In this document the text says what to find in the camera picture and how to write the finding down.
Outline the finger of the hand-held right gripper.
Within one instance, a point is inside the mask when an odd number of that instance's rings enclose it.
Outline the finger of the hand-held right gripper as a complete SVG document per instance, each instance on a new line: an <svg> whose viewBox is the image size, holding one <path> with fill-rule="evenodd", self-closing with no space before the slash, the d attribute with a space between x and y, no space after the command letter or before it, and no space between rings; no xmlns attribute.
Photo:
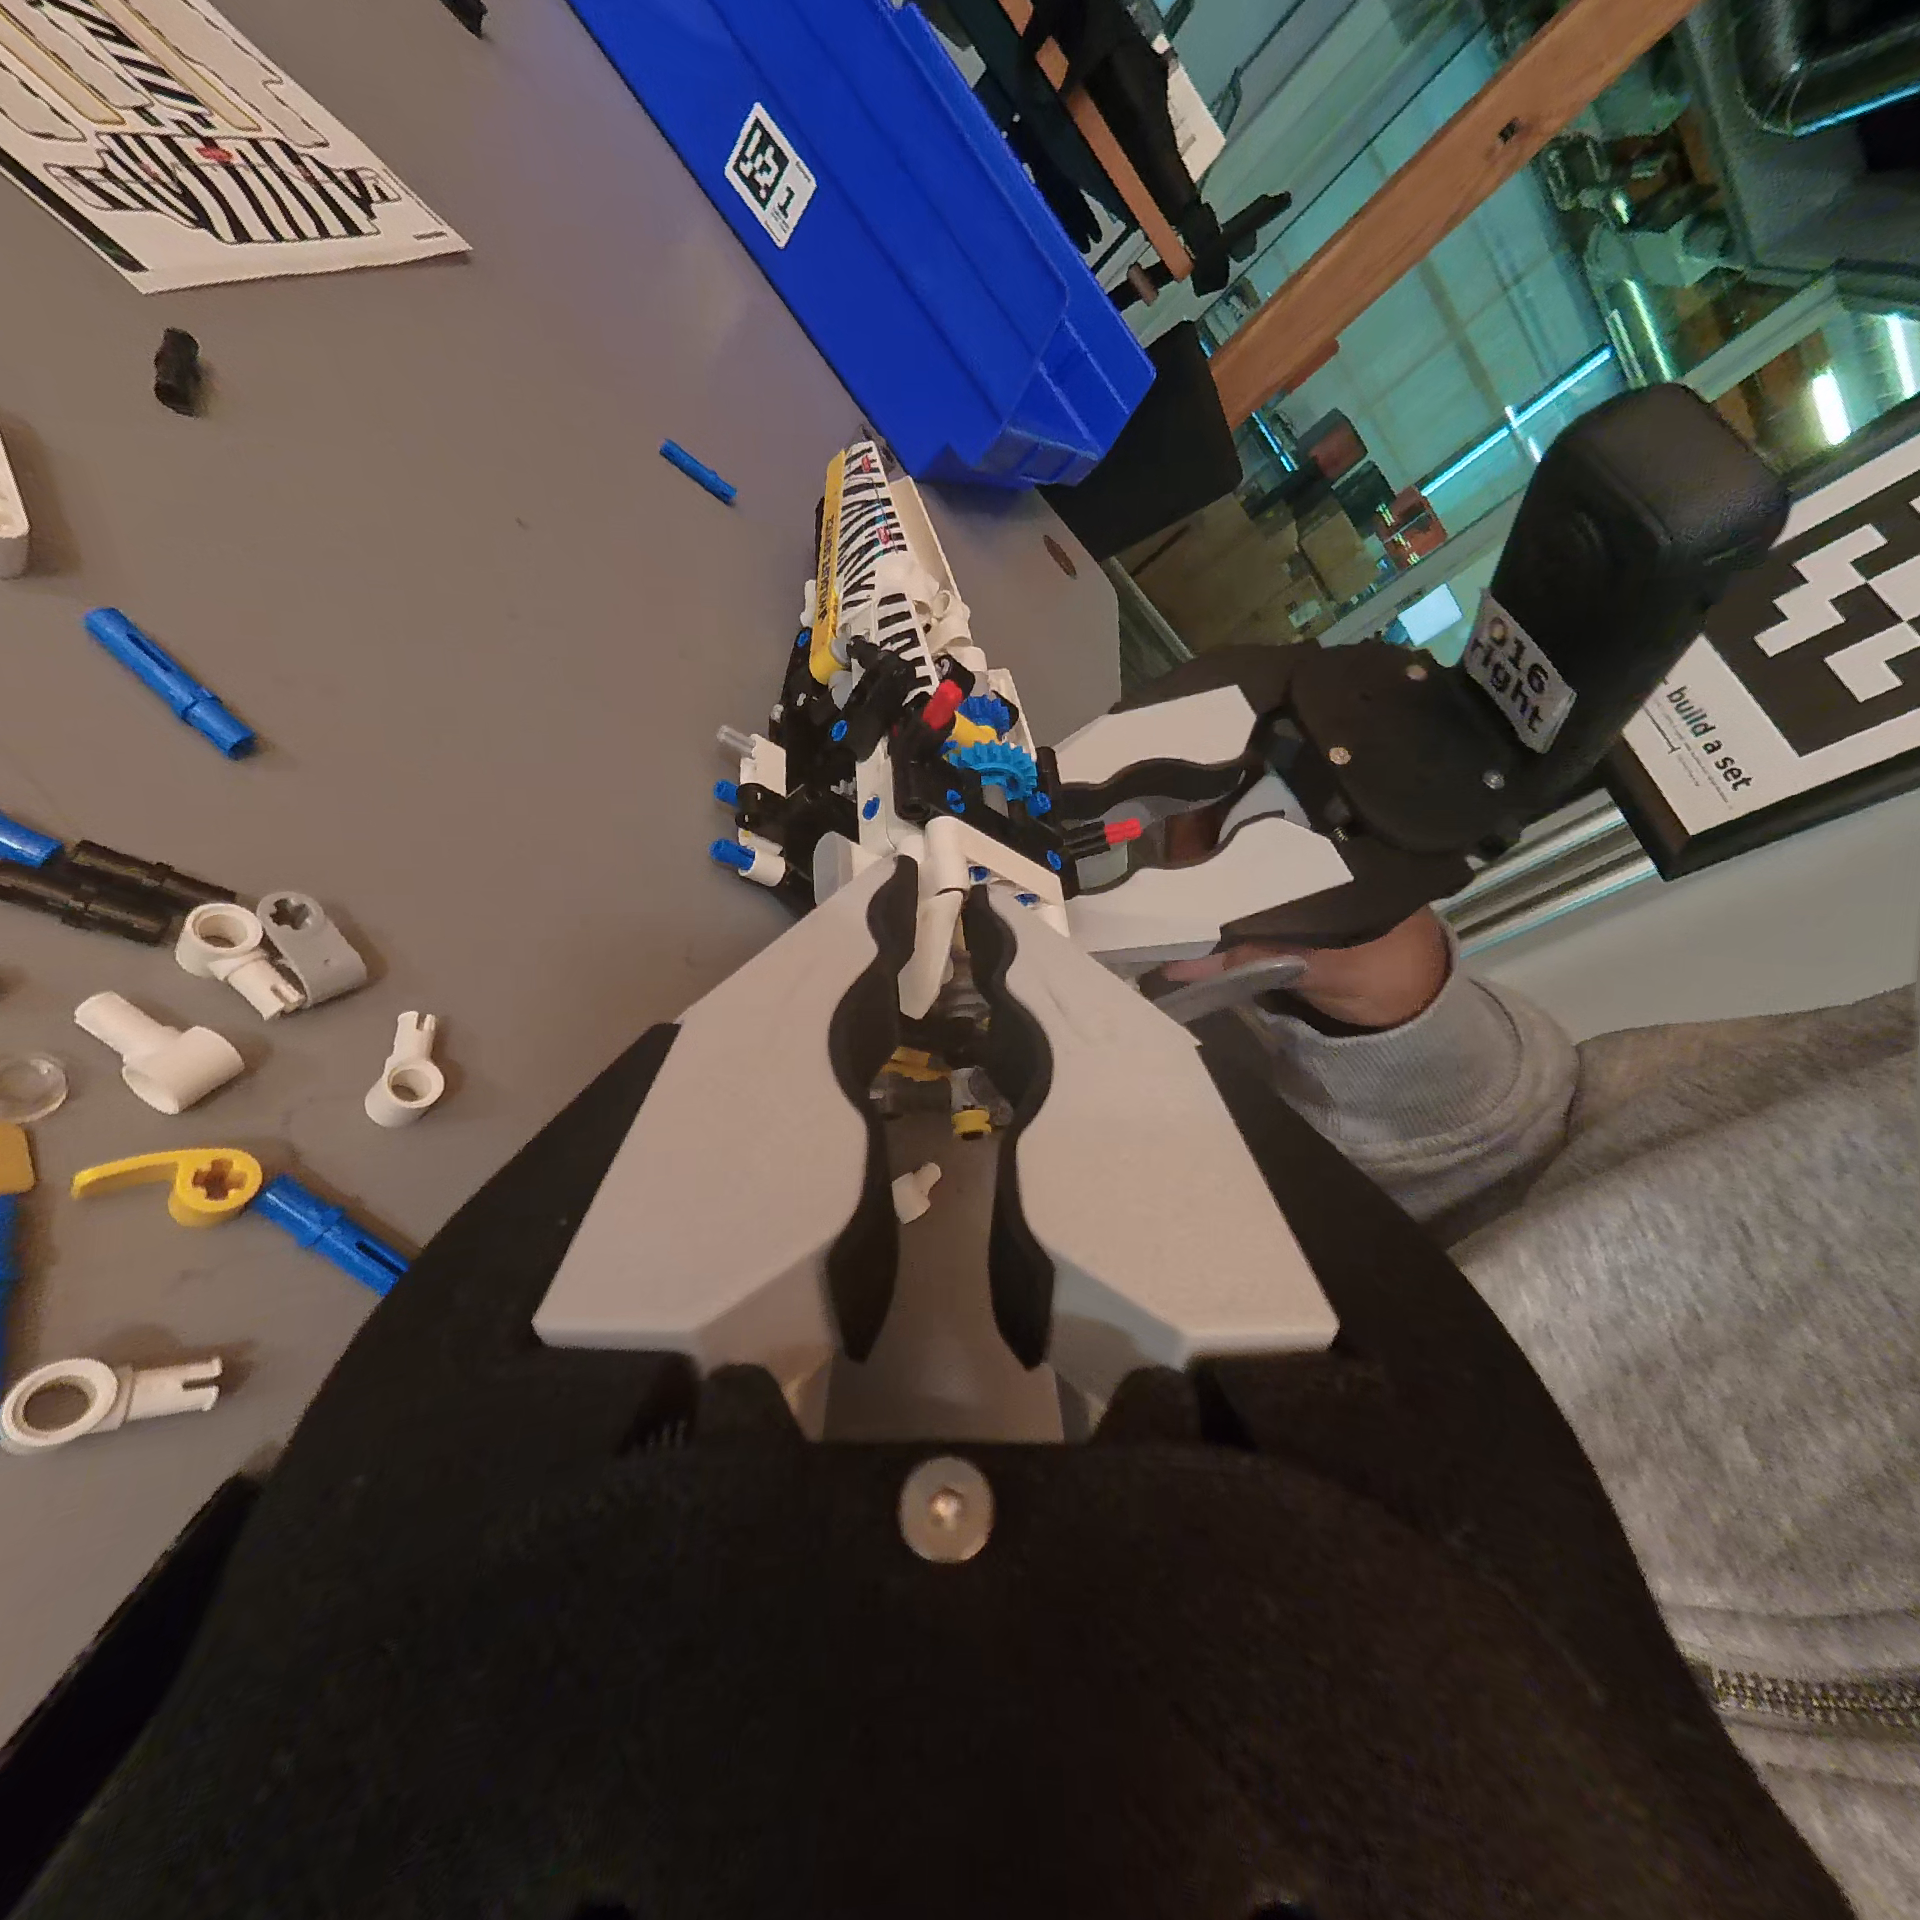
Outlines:
<svg viewBox="0 0 1920 1920"><path fill-rule="evenodd" d="M1236 800L1267 774L1259 716L1234 689L1108 710L1051 749L1061 819L1166 819Z"/></svg>
<svg viewBox="0 0 1920 1920"><path fill-rule="evenodd" d="M1212 954L1228 928L1353 881L1337 843L1267 813L1187 866L1137 866L1072 900L1072 940L1105 965L1161 965Z"/></svg>

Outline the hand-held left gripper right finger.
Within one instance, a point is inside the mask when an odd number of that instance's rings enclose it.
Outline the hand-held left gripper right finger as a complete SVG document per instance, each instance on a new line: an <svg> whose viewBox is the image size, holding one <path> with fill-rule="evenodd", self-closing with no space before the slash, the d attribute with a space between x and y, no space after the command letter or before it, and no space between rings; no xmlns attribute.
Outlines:
<svg viewBox="0 0 1920 1920"><path fill-rule="evenodd" d="M987 1250L1008 1353L1105 1408L1142 1370L1325 1352L1337 1314L1195 1036L1003 890L962 928L1013 1108Z"/></svg>

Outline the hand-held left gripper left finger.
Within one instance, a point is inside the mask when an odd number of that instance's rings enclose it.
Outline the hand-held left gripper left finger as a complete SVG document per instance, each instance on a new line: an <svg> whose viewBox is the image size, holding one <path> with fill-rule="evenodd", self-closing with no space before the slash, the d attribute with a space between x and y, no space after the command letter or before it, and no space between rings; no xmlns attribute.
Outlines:
<svg viewBox="0 0 1920 1920"><path fill-rule="evenodd" d="M789 1397L874 1355L900 1236L874 1082L918 899L918 864L882 859L670 1028L534 1313L544 1344L756 1364Z"/></svg>

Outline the lego helicopter model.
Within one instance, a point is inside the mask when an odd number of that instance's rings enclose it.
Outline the lego helicopter model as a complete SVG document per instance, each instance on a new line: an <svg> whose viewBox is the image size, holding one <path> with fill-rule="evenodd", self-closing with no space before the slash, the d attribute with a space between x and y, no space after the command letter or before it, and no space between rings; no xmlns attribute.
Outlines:
<svg viewBox="0 0 1920 1920"><path fill-rule="evenodd" d="M764 730L718 733L736 774L713 789L732 832L712 859L795 913L885 857L916 866L902 1041L872 1105L893 1118L944 1089L954 1134L984 1138L1013 1108L986 1067L993 1012L971 981L965 904L998 886L1062 931L1086 866L1142 827L1070 813L1014 676L977 648L922 494L882 443L832 454L814 547Z"/></svg>

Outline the person's right forearm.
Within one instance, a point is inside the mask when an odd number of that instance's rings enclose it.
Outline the person's right forearm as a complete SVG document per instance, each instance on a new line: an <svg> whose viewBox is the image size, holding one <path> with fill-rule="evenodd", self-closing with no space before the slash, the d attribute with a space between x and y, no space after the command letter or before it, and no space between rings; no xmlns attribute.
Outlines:
<svg viewBox="0 0 1920 1920"><path fill-rule="evenodd" d="M1514 1209L1568 1138L1577 1048L1453 946L1445 986L1404 1024L1334 1033L1275 994L1240 1010L1240 1036L1277 1098L1443 1246Z"/></svg>

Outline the loose small lego pieces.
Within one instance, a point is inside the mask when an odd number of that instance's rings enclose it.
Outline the loose small lego pieces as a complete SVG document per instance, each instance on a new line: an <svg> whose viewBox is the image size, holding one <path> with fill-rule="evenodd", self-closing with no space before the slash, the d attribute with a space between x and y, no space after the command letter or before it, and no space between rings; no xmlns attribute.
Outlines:
<svg viewBox="0 0 1920 1920"><path fill-rule="evenodd" d="M256 904L163 861L90 841L62 843L12 817L2 821L4 904L81 931L170 949L193 979L233 992L259 1020L313 1012L369 986L369 962L324 906L280 890ZM172 1026L130 1000L98 992L74 1021L105 1044L129 1093L165 1118L193 1114L244 1067L209 1026ZM236 1148L180 1148L81 1171L75 1198L156 1184L176 1226L211 1229L254 1213L331 1265L376 1299L393 1291L410 1260L293 1176L268 1178ZM130 1368L97 1357L50 1361L8 1382L4 1452L37 1456L130 1424L209 1413L225 1361Z"/></svg>

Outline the long blue lego pin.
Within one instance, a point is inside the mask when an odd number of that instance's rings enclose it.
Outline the long blue lego pin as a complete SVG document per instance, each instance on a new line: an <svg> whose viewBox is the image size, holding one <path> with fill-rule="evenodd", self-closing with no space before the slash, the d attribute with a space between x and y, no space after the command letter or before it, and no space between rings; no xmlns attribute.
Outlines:
<svg viewBox="0 0 1920 1920"><path fill-rule="evenodd" d="M91 609L85 634L188 730L229 762L256 753L254 730L118 609Z"/></svg>

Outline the person's right hand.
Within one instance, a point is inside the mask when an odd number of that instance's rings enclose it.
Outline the person's right hand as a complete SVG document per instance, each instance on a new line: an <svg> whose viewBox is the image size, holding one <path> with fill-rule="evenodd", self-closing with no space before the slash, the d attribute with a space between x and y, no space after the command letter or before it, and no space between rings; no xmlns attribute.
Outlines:
<svg viewBox="0 0 1920 1920"><path fill-rule="evenodd" d="M1380 937L1337 949L1296 949L1288 994L1300 1020L1329 1036L1380 1033L1424 1014L1451 981L1450 925L1420 908Z"/></svg>

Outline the black office chair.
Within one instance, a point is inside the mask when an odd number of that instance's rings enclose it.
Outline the black office chair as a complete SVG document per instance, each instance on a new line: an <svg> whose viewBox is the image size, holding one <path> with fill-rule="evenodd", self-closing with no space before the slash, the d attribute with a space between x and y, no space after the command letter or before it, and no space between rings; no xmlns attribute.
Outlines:
<svg viewBox="0 0 1920 1920"><path fill-rule="evenodd" d="M1093 563L1164 534L1241 488L1241 452L1198 322L1161 334L1155 382L1107 458L1078 483L1041 488Z"/></svg>

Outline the black framed sign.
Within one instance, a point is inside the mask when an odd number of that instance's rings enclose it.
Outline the black framed sign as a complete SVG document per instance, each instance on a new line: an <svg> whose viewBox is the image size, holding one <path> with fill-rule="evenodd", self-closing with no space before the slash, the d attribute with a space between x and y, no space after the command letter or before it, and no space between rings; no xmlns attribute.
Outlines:
<svg viewBox="0 0 1920 1920"><path fill-rule="evenodd" d="M1606 758L1666 881L1786 841L1918 781L1915 409L1793 502Z"/></svg>

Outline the blue plastic bin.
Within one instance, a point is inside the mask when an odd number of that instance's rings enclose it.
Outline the blue plastic bin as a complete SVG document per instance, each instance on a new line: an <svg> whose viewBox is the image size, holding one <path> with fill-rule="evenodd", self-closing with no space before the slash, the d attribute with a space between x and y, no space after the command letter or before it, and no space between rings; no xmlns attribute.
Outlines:
<svg viewBox="0 0 1920 1920"><path fill-rule="evenodd" d="M571 10L913 477L1108 454L1156 373L922 12Z"/></svg>

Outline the black equipment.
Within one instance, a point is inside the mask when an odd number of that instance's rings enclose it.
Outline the black equipment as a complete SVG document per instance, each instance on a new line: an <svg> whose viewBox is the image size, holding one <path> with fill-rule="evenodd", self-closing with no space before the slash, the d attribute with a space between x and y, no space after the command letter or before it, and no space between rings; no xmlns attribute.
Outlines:
<svg viewBox="0 0 1920 1920"><path fill-rule="evenodd" d="M1178 122L1187 76L1170 44L1123 2L922 2L956 52L978 59L971 91L1043 204L1084 259L1107 227L1139 234L1152 259L1128 272L1115 307L1152 304L1176 281L1221 296L1289 194L1262 194L1230 220L1202 190Z"/></svg>

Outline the zebra sticker sheet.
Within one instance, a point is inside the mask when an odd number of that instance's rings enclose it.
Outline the zebra sticker sheet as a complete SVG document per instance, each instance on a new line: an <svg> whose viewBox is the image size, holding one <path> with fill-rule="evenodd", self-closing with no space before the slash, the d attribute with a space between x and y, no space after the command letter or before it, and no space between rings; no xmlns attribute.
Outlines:
<svg viewBox="0 0 1920 1920"><path fill-rule="evenodd" d="M144 296L468 253L201 2L4 2L2 171Z"/></svg>

